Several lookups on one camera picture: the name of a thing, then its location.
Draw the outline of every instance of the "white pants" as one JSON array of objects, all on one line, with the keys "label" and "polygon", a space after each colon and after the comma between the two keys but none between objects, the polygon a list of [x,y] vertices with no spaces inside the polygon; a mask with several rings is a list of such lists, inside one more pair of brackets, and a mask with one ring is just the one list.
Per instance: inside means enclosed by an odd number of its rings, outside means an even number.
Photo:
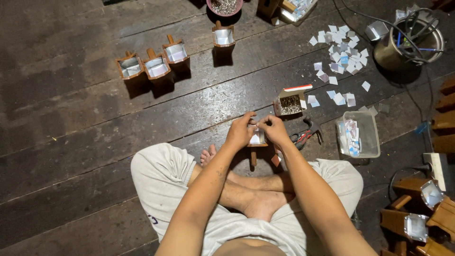
[{"label": "white pants", "polygon": [[[137,194],[160,242],[195,165],[194,157],[185,149],[167,143],[139,151],[131,162]],[[317,159],[310,165],[335,191],[351,216],[362,194],[362,176],[347,161]],[[270,222],[248,219],[217,205],[205,230],[202,256],[212,255],[224,242],[238,237],[271,242],[288,256],[326,254],[297,199],[282,206]]]}]

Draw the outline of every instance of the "forearm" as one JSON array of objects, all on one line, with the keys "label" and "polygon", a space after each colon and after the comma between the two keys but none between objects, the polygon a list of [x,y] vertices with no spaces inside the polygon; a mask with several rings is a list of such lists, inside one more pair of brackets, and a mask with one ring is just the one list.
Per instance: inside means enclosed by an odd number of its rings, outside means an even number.
[{"label": "forearm", "polygon": [[336,225],[350,223],[343,204],[333,189],[305,160],[291,142],[281,146],[300,206],[320,234],[326,236]]},{"label": "forearm", "polygon": [[205,226],[220,197],[235,153],[235,150],[227,145],[220,148],[186,191],[172,216],[173,219],[191,220]]}]

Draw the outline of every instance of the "cardboard box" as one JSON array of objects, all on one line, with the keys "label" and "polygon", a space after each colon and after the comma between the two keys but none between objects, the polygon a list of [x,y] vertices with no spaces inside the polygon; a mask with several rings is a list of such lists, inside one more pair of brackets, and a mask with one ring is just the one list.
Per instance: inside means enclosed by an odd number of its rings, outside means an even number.
[{"label": "cardboard box", "polygon": [[311,88],[313,88],[311,84],[284,88],[273,101],[275,116],[292,115],[307,109],[307,103],[305,102],[303,92]]}]

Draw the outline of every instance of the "person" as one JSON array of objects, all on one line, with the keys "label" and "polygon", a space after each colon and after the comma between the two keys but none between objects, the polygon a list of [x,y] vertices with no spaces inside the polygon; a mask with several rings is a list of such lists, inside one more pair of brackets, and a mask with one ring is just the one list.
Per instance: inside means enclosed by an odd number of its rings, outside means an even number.
[{"label": "person", "polygon": [[[202,166],[167,143],[134,156],[132,178],[160,241],[155,255],[377,255],[350,220],[363,188],[357,170],[346,161],[307,162],[280,118],[254,116],[234,120],[221,148],[202,152]],[[229,170],[256,127],[281,149],[287,172],[251,178]]]}]

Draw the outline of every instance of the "plastic container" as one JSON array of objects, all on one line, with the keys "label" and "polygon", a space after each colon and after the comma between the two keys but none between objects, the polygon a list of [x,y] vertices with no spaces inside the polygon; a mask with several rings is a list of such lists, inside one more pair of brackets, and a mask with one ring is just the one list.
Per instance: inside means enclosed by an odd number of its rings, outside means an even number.
[{"label": "plastic container", "polygon": [[[357,121],[357,127],[359,128],[359,144],[360,152],[358,155],[353,155],[348,148],[348,139],[346,136],[345,121],[352,119]],[[337,135],[342,154],[348,155],[352,158],[376,158],[381,155],[381,149],[379,148],[378,129],[376,128],[376,122],[374,116],[370,111],[347,111],[344,115],[337,119]]]}]

